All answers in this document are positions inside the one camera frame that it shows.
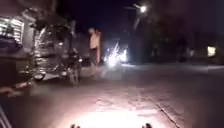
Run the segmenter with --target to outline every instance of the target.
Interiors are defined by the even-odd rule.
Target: headlight
[[[128,61],[127,50],[124,50],[124,52],[121,55],[119,55],[119,58],[121,62],[127,62]]]
[[[111,55],[107,59],[107,63],[109,65],[109,67],[116,66],[116,64],[118,63],[118,61],[119,61],[119,58],[117,57],[117,55]]]

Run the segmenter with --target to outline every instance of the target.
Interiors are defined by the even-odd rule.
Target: street light
[[[146,6],[141,6],[140,7],[140,12],[141,13],[145,13],[147,11],[147,7]]]

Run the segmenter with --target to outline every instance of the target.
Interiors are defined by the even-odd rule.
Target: street
[[[102,67],[72,87],[57,77],[0,104],[13,128],[223,128],[224,68],[191,64]]]

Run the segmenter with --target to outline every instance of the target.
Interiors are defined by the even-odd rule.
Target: asphalt road
[[[79,86],[48,78],[0,104],[13,128],[223,128],[223,81],[222,66],[104,67]]]

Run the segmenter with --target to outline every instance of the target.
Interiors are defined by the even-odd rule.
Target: road surface
[[[124,65],[77,87],[48,78],[0,103],[14,128],[223,128],[223,81],[222,66]]]

